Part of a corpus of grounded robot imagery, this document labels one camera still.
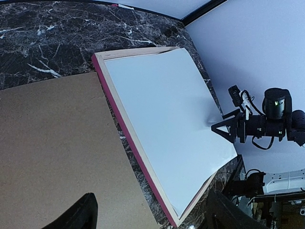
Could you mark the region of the brown cardboard backing board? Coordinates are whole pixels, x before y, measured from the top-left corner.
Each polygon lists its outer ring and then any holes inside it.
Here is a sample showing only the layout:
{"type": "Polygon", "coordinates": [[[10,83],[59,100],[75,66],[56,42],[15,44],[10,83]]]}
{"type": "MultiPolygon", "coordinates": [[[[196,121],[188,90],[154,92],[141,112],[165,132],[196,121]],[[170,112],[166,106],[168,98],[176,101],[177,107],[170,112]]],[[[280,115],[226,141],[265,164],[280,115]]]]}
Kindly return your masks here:
{"type": "Polygon", "coordinates": [[[96,73],[0,93],[0,226],[40,229],[84,194],[99,229],[156,229],[96,73]]]}

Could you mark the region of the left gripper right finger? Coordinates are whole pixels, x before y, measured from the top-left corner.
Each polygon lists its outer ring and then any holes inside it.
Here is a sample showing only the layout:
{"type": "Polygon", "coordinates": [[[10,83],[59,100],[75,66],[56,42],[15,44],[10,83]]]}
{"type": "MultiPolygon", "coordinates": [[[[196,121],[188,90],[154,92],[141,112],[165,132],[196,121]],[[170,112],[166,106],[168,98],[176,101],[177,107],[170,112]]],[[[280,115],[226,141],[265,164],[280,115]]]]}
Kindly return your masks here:
{"type": "Polygon", "coordinates": [[[210,190],[206,200],[209,229],[265,229],[263,224],[243,213],[218,190],[210,190]]]}

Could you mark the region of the red sunset photo print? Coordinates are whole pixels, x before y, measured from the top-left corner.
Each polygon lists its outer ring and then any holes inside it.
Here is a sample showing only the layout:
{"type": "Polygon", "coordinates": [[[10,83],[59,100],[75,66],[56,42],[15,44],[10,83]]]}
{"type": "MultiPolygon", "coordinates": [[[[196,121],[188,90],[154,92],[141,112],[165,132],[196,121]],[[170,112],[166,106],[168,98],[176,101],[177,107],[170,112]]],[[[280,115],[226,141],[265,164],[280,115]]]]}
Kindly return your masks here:
{"type": "Polygon", "coordinates": [[[181,217],[204,182],[236,157],[214,133],[220,111],[188,51],[105,61],[166,197],[181,217]]]}

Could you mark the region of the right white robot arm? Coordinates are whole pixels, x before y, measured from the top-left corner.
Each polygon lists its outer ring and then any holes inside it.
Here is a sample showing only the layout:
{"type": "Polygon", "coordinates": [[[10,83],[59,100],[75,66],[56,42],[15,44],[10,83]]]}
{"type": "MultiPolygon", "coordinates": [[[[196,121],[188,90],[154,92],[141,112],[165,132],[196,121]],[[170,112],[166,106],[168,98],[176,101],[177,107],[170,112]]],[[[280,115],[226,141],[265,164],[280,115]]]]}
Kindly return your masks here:
{"type": "MultiPolygon", "coordinates": [[[[247,90],[240,91],[234,85],[228,90],[236,110],[223,115],[223,121],[211,126],[211,130],[231,143],[236,139],[269,150],[275,139],[305,145],[305,113],[292,110],[292,98],[287,89],[269,88],[264,93],[262,109],[259,110],[247,90]]],[[[231,197],[245,196],[251,202],[277,202],[303,200],[305,198],[304,169],[266,173],[250,169],[243,180],[233,180],[224,190],[231,197]]]]}

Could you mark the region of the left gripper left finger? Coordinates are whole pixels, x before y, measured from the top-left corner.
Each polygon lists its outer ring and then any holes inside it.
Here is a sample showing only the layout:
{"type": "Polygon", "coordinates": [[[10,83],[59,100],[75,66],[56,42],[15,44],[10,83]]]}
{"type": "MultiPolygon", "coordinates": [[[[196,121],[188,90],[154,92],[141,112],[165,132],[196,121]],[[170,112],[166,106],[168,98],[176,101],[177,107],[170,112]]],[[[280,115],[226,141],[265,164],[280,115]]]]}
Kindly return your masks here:
{"type": "Polygon", "coordinates": [[[94,193],[86,193],[56,220],[42,229],[96,229],[98,203],[94,193]]]}

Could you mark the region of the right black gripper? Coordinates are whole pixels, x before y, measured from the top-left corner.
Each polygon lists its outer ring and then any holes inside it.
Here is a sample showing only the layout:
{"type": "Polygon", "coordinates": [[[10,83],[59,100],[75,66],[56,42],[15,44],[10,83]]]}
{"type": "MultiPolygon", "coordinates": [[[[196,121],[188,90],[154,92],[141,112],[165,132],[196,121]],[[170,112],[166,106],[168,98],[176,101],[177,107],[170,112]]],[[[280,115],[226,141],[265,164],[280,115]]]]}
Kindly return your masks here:
{"type": "Polygon", "coordinates": [[[237,138],[240,143],[245,143],[247,138],[245,114],[238,108],[223,115],[222,118],[223,121],[213,124],[211,130],[230,143],[235,143],[237,138]]]}

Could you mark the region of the light wooden picture frame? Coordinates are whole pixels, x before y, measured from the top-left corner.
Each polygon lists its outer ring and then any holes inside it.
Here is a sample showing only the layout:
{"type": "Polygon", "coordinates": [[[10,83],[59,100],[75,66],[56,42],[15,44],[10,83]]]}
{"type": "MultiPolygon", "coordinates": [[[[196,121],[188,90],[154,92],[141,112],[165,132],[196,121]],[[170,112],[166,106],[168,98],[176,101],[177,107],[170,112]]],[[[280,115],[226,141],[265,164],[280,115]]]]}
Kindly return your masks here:
{"type": "Polygon", "coordinates": [[[95,71],[99,77],[101,86],[105,91],[105,94],[110,102],[111,108],[114,115],[125,134],[127,142],[151,187],[154,195],[156,196],[161,208],[163,209],[167,219],[170,224],[174,227],[179,227],[182,225],[184,220],[189,216],[195,205],[199,202],[200,198],[208,189],[208,186],[214,179],[216,173],[213,173],[204,182],[200,190],[194,196],[189,206],[186,208],[181,217],[178,217],[171,203],[165,195],[165,192],[155,174],[147,155],[145,154],[139,139],[135,136],[136,132],[128,118],[124,106],[119,98],[117,90],[115,89],[114,83],[110,77],[110,73],[106,67],[106,60],[113,60],[118,58],[126,58],[133,56],[143,56],[143,55],[157,55],[160,53],[170,52],[172,50],[177,50],[179,47],[147,47],[147,48],[134,48],[134,49],[121,49],[112,50],[104,52],[96,52],[92,55],[91,60],[93,62],[95,71]]]}

